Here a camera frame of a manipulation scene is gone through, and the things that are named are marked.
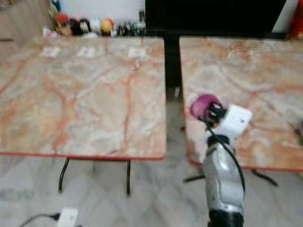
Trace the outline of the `red object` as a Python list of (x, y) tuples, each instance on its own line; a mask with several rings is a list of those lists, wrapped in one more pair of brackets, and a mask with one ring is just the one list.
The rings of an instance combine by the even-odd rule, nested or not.
[(291, 40), (303, 40), (303, 0), (297, 0), (286, 37)]

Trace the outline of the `black television stand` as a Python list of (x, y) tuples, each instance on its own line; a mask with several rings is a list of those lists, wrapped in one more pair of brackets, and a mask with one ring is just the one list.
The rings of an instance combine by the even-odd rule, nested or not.
[(151, 29), (146, 31), (147, 37), (162, 37), (165, 52), (165, 85), (175, 88), (182, 85), (179, 38), (181, 36), (210, 36), (229, 37), (242, 39), (270, 39), (287, 40), (288, 34), (276, 32), (208, 32), (188, 30), (161, 30)]

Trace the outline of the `white doll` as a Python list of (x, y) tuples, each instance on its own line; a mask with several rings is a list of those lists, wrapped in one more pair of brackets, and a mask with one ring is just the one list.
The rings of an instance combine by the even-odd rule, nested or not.
[(97, 35), (102, 35), (102, 26), (101, 26), (101, 22), (102, 20), (98, 17), (94, 17), (94, 18), (91, 18), (89, 20), (89, 27), (90, 29), (97, 33)]

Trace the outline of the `orange yellow doll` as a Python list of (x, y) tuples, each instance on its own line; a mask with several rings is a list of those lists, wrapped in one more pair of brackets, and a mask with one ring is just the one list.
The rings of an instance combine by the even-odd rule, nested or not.
[(114, 28), (114, 22), (110, 18), (104, 18), (100, 22), (100, 30), (104, 36), (112, 36), (113, 28)]

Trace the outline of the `black television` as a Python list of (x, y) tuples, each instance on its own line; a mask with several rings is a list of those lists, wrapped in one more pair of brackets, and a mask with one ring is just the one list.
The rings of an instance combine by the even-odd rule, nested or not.
[(145, 0), (149, 29), (171, 32), (268, 33), (286, 0)]

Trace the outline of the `white power strip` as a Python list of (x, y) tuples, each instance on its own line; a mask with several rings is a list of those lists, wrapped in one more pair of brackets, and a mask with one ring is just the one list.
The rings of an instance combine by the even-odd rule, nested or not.
[(56, 227), (78, 227), (78, 209), (64, 207), (59, 213)]

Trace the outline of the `wooden cabinet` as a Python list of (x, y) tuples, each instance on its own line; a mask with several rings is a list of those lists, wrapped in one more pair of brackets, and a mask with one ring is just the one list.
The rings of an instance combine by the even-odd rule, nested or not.
[(28, 43), (52, 28), (48, 0), (0, 0), (0, 39), (18, 45)]

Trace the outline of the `wide marble folding table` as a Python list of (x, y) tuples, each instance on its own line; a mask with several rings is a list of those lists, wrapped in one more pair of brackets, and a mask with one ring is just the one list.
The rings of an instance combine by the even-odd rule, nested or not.
[[(44, 47), (61, 52), (40, 57)], [(130, 195), (131, 162), (167, 153), (164, 49), (161, 37), (36, 37), (0, 63), (0, 155), (125, 162)]]

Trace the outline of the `narrow marble folding table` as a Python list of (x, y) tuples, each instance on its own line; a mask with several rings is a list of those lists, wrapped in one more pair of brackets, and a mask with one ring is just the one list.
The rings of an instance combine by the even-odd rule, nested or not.
[(191, 104), (212, 94), (253, 117), (234, 143), (244, 169), (277, 186), (261, 171), (303, 172), (303, 42), (229, 37), (180, 37), (180, 71), (188, 160), (200, 165), (204, 124)]

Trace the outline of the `red-capped doll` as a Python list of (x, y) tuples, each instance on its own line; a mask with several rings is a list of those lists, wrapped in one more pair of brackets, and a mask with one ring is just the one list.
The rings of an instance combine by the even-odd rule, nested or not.
[(70, 19), (69, 16), (63, 13), (55, 15), (55, 21), (58, 26), (58, 31), (63, 36), (71, 36)]

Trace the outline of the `black-haired doll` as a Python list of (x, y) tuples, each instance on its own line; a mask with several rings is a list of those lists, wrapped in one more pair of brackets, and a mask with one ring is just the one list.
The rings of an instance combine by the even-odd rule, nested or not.
[(87, 18), (70, 18), (69, 28), (72, 36), (82, 36), (92, 31)]

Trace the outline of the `pink white packet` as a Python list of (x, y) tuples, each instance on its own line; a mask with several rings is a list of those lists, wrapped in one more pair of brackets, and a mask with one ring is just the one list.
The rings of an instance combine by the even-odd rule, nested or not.
[(59, 36), (59, 34), (56, 31), (51, 30), (51, 29), (49, 29), (45, 26), (43, 27), (43, 37), (45, 37), (45, 38), (55, 38), (55, 37), (58, 37), (58, 36)]

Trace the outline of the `purple cup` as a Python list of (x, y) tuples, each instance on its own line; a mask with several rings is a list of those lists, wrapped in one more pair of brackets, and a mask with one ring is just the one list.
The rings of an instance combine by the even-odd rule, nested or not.
[(222, 108), (222, 104), (217, 97), (211, 94), (200, 95), (189, 107), (190, 114), (195, 118), (199, 119), (205, 114), (205, 110), (217, 105)]

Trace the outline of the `white paper label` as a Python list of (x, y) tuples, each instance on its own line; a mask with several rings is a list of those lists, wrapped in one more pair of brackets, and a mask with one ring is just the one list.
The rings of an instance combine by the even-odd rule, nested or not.
[(81, 47), (77, 53), (80, 58), (93, 58), (97, 53), (95, 47)]
[(145, 48), (130, 48), (128, 50), (128, 58), (144, 58), (147, 55)]
[(56, 58), (60, 52), (60, 47), (44, 47), (39, 56), (44, 58)]

